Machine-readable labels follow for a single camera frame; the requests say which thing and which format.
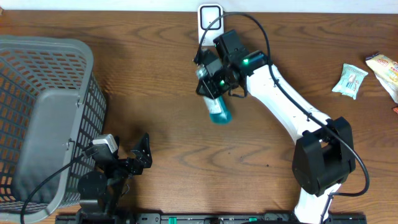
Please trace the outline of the teal mouthwash bottle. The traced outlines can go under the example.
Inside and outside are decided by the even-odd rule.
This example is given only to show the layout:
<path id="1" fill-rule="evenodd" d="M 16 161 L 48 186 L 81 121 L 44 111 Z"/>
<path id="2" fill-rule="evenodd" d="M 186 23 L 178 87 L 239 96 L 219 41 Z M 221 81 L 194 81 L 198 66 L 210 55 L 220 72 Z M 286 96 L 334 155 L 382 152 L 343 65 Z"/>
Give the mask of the teal mouthwash bottle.
<path id="1" fill-rule="evenodd" d="M 199 84 L 203 83 L 203 78 L 208 75 L 206 68 L 203 65 L 197 67 L 196 76 L 199 80 Z M 209 112 L 211 121 L 215 124 L 228 124 L 233 120 L 231 112 L 227 109 L 223 97 L 220 96 L 217 99 L 211 99 L 206 96 L 202 96 L 206 107 Z"/>

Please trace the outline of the pale green wet wipes pack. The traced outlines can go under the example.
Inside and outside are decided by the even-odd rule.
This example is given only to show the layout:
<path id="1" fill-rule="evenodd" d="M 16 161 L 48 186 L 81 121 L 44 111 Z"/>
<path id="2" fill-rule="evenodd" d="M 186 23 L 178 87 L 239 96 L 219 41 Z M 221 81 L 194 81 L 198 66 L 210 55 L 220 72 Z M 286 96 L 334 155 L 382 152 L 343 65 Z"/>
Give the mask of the pale green wet wipes pack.
<path id="1" fill-rule="evenodd" d="M 356 99 L 359 88 L 368 75 L 368 72 L 347 63 L 343 64 L 341 78 L 339 82 L 332 88 L 332 92 L 341 93 L 342 95 Z"/>

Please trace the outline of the yellow chips bag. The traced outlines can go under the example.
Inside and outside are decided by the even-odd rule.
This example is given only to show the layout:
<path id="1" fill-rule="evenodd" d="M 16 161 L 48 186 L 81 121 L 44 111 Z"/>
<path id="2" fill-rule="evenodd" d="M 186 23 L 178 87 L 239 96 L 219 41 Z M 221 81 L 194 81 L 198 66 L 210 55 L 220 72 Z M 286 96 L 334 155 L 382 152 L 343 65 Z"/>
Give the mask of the yellow chips bag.
<path id="1" fill-rule="evenodd" d="M 393 101 L 397 103 L 397 62 L 383 54 L 366 57 L 365 62 Z"/>

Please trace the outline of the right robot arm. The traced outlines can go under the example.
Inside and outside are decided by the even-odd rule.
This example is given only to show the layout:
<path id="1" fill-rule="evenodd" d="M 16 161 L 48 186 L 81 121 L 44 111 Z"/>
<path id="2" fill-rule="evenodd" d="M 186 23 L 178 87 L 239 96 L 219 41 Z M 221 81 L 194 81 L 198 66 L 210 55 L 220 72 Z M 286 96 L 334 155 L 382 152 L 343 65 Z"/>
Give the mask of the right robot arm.
<path id="1" fill-rule="evenodd" d="M 211 114 L 224 115 L 223 95 L 241 87 L 283 125 L 295 149 L 292 172 L 300 190 L 294 209 L 301 223 L 325 223 L 331 201 L 356 168 L 353 136 L 344 118 L 331 119 L 308 103 L 282 77 L 268 56 L 249 52 L 235 30 L 203 31 L 197 64 L 197 95 Z"/>

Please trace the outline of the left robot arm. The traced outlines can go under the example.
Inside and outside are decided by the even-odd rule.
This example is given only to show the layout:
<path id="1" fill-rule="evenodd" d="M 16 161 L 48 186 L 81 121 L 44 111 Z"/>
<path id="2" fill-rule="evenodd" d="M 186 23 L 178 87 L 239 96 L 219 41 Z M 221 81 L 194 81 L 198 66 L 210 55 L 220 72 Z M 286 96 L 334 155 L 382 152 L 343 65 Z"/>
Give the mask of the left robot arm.
<path id="1" fill-rule="evenodd" d="M 112 134 L 99 135 L 83 150 L 83 157 L 93 159 L 98 170 L 80 177 L 80 207 L 77 223 L 135 223 L 134 215 L 119 209 L 119 199 L 130 189 L 127 180 L 141 175 L 152 166 L 149 135 L 145 133 L 131 152 L 134 158 L 120 159 L 119 143 Z"/>

